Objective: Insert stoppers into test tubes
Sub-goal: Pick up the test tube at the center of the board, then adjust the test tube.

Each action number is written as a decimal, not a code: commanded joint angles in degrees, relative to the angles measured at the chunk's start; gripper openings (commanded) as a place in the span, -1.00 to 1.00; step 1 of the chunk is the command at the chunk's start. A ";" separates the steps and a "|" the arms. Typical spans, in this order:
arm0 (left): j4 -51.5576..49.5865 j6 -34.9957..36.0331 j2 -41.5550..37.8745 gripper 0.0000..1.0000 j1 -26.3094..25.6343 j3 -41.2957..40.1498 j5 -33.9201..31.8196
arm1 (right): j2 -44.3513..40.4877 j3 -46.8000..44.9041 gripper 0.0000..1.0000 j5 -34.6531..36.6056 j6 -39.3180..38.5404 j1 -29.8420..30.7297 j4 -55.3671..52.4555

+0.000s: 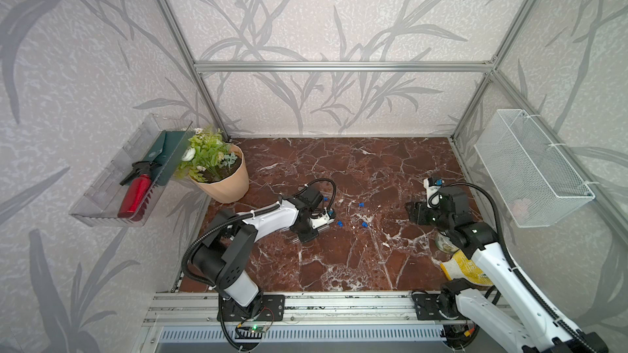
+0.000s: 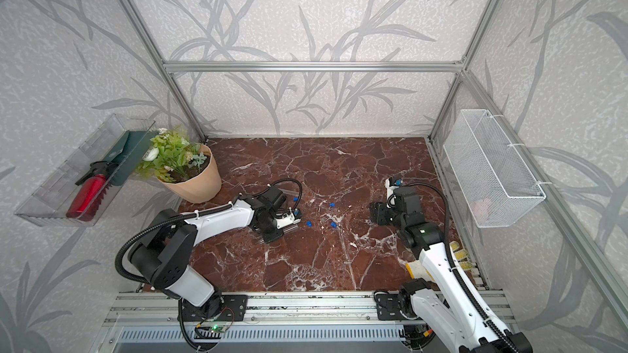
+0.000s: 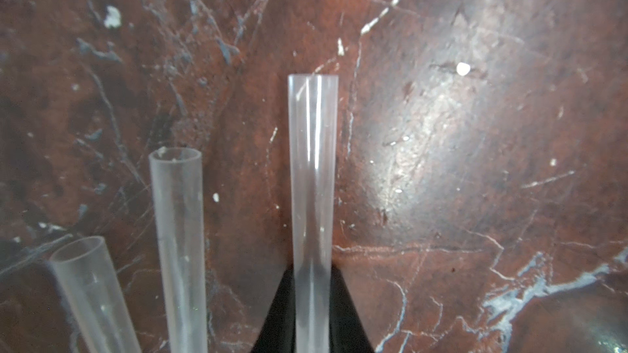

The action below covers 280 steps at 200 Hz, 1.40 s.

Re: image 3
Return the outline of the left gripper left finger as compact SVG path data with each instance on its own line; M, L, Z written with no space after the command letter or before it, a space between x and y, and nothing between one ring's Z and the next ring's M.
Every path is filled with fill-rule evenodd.
M294 268L290 266L272 300L251 353L293 353L295 347Z

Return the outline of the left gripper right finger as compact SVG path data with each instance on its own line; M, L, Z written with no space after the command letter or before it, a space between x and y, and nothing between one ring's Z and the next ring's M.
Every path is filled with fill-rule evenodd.
M330 352L374 353L340 269L330 278Z

